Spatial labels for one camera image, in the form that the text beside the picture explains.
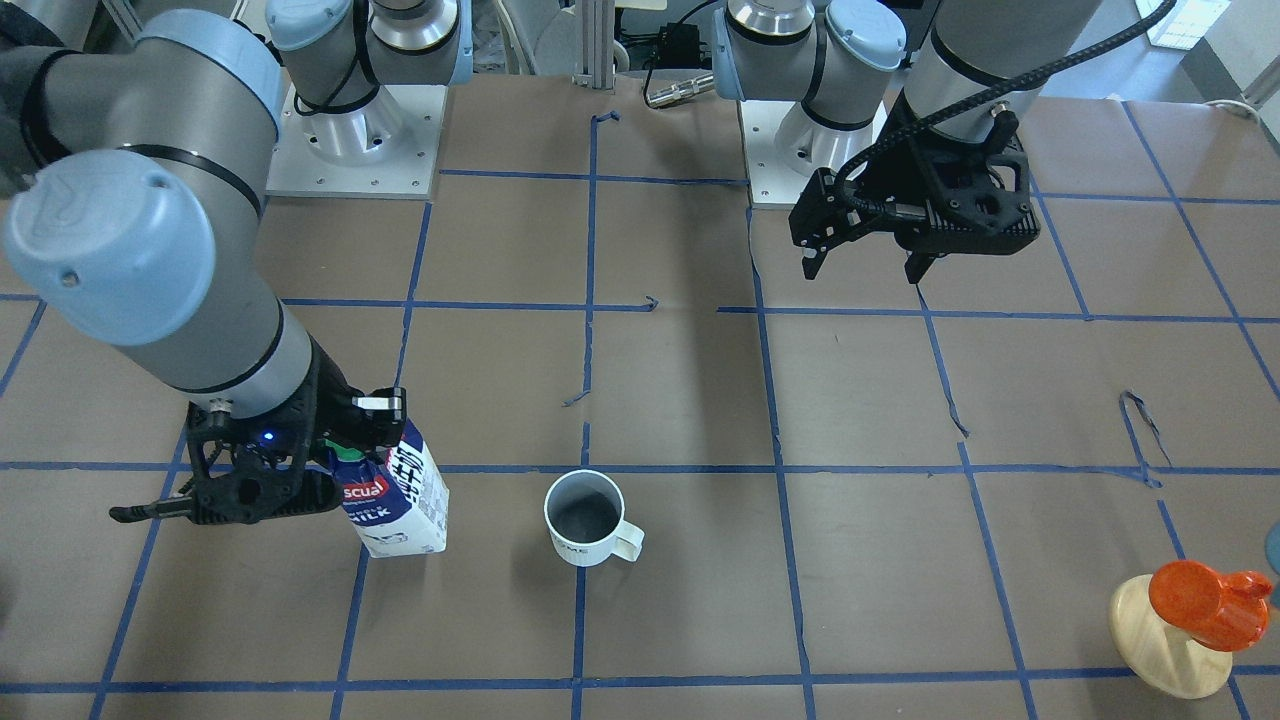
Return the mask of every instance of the milk carton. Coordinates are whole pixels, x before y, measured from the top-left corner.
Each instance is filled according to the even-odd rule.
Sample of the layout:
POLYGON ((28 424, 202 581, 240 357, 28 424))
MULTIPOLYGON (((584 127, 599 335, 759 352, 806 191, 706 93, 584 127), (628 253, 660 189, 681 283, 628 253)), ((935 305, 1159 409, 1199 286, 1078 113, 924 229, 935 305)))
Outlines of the milk carton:
POLYGON ((412 421, 379 464, 358 450, 329 443, 342 509, 371 557, 443 552, 449 488, 412 421))

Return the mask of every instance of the red logo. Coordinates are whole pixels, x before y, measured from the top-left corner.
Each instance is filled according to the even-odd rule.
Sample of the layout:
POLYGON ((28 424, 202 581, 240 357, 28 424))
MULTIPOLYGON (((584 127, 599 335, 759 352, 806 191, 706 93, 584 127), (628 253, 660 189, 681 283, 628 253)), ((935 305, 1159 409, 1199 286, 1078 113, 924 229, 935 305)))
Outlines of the red logo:
POLYGON ((372 500, 387 495, 390 489, 381 475, 374 475, 372 482, 342 486, 342 501, 352 502, 360 500, 372 500))

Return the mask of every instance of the white mug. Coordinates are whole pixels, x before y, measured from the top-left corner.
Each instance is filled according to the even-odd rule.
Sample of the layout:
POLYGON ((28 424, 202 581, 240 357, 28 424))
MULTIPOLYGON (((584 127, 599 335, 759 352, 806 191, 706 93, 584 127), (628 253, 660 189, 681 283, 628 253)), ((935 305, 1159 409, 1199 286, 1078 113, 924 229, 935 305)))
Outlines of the white mug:
POLYGON ((590 568, 611 555, 635 562, 644 530, 627 523, 622 491, 608 475, 573 470, 561 475, 543 501, 543 519, 556 552, 570 565, 590 568))

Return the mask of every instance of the orange mug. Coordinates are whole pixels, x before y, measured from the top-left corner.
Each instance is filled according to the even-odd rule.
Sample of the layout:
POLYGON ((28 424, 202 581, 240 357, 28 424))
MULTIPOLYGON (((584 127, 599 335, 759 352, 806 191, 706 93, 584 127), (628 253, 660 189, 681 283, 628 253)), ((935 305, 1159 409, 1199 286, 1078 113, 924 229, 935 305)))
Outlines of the orange mug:
POLYGON ((1160 618, 1202 646, 1236 652, 1262 639, 1274 589, 1261 573, 1224 575, 1203 562, 1178 560, 1151 578, 1148 596, 1160 618))

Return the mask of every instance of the mug handle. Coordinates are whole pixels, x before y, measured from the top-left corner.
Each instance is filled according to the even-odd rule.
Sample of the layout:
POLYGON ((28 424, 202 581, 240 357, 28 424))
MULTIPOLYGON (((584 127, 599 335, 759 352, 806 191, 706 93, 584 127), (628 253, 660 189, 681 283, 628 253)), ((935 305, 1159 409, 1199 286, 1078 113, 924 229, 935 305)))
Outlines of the mug handle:
POLYGON ((613 530, 613 555, 627 562, 635 562, 644 548, 644 530, 622 520, 618 523, 618 529, 613 530))

